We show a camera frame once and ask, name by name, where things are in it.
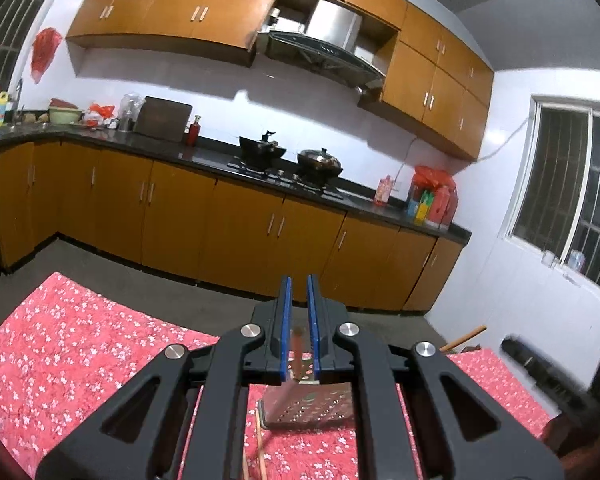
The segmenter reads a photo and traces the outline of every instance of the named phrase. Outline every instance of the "concrete floor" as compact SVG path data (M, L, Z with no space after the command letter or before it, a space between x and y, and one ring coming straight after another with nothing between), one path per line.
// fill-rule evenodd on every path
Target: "concrete floor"
M55 240L13 274L0 277L0 324L56 270L129 308L212 335L247 323L258 301L155 276ZM307 327L306 312L293 307L293 326ZM423 317L351 312L350 318L387 343L404 348L422 340L445 344Z

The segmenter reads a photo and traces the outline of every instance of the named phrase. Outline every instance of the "lower cabinet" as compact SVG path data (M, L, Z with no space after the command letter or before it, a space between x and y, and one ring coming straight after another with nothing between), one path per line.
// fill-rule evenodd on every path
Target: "lower cabinet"
M418 283L404 305L404 310L426 312L431 309L445 286L460 251L462 245L446 238L438 238Z
M102 150L96 183L96 247L140 263L152 160Z
M142 226L142 264L198 277L209 202L216 180L154 162Z
M96 193L100 150L63 142L58 176L59 231L79 242L96 245Z
M58 232L61 173L60 143L36 144L33 150L31 227L33 245Z
M291 276L294 300L306 301L306 279L322 272L344 220L344 213L285 198L275 232L267 274L277 277L269 290L278 293L282 276Z
M199 278L256 294L277 290L267 272L282 221L283 196L218 180L207 211Z
M0 153L0 262L11 267L33 252L33 142Z
M401 310L435 243L434 237L401 228L382 265L378 285L368 306L379 310Z
M368 308L398 228L347 216L320 277L325 298Z

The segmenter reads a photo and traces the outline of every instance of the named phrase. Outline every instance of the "silver screw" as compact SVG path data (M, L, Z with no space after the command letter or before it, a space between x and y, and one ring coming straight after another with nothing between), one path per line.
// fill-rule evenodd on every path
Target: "silver screw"
M353 336L360 332L360 327L355 323L343 323L338 328L343 335Z
M422 357L431 357L436 353L436 347L429 341L421 341L416 345L416 352Z
M167 359L180 359L184 355L185 348L182 345L169 345L164 349Z
M240 329L240 333L245 337L256 337L260 332L260 327L253 323L246 324Z

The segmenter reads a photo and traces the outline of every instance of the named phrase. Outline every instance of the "silver handle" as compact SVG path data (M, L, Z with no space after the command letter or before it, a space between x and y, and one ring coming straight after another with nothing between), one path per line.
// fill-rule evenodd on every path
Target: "silver handle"
M342 233L342 238L340 239L340 243L338 244L338 250L340 250L340 248L342 247L342 243L343 243L343 241L344 241L344 237L345 237L345 236L347 236L347 232L346 232L346 231L344 231L344 232Z
M267 228L267 236L269 236L269 233L271 232L271 226L273 225L273 219L276 217L276 215L274 213L271 213L271 220L269 220L269 227Z
M280 233L282 232L282 227L285 224L285 217L282 217L282 222L280 222L280 227L278 228L278 238L280 238Z

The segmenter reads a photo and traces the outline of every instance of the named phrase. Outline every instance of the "red floral tablecloth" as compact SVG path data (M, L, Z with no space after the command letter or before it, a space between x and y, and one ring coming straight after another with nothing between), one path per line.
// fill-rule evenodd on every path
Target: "red floral tablecloth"
M33 478L42 457L170 343L218 338L136 312L52 274L0 327L0 439ZM450 357L531 433L548 415L490 350ZM250 477L260 478L252 386L245 430ZM355 432L264 431L269 479L351 480Z

